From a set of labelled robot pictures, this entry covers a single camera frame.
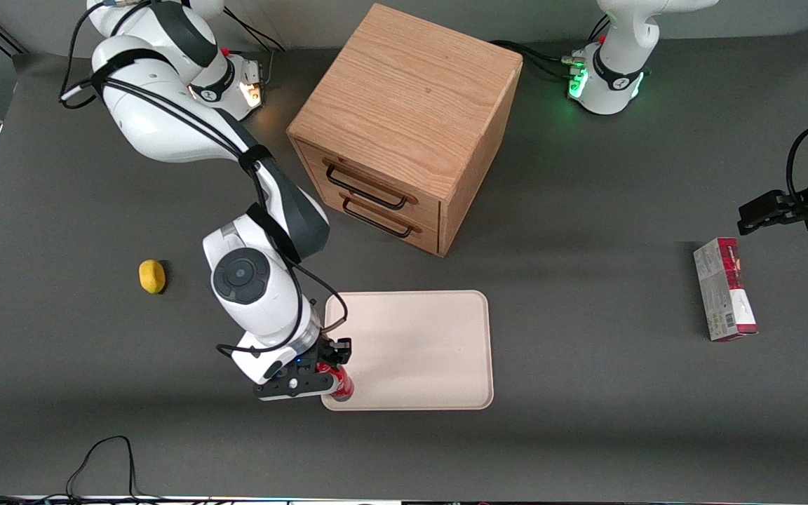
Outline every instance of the red can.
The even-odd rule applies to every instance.
[[[342,365],[333,368],[326,363],[317,363],[317,371],[321,374],[328,373],[339,380],[339,388],[330,393],[336,402],[345,402],[354,394],[354,381],[351,380],[351,376],[347,374]]]

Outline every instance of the drawer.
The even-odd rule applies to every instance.
[[[392,215],[384,208],[377,207],[368,201],[343,191],[336,191],[327,195],[326,204],[331,208],[344,212],[355,220],[378,228],[390,236],[415,245],[422,250],[437,255],[438,231],[435,228],[425,227],[423,224],[408,222],[400,215]]]
[[[379,181],[334,154],[304,142],[296,144],[323,198],[342,192],[358,197],[359,201],[371,202],[387,215],[400,215],[412,223],[438,229],[439,205],[436,199],[419,191],[396,189],[394,181]]]

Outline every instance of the yellow sponge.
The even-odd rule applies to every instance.
[[[145,260],[139,263],[139,284],[142,285],[143,290],[153,295],[164,291],[164,286],[167,285],[167,274],[164,272],[163,265],[156,260]]]

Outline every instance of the cardboard box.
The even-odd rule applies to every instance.
[[[736,238],[717,238],[694,252],[709,339],[728,342],[758,332],[741,282]]]

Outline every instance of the white tray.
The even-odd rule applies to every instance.
[[[478,291],[341,293],[353,396],[330,410],[479,410],[494,397],[488,301]],[[326,321],[342,307],[326,303]]]

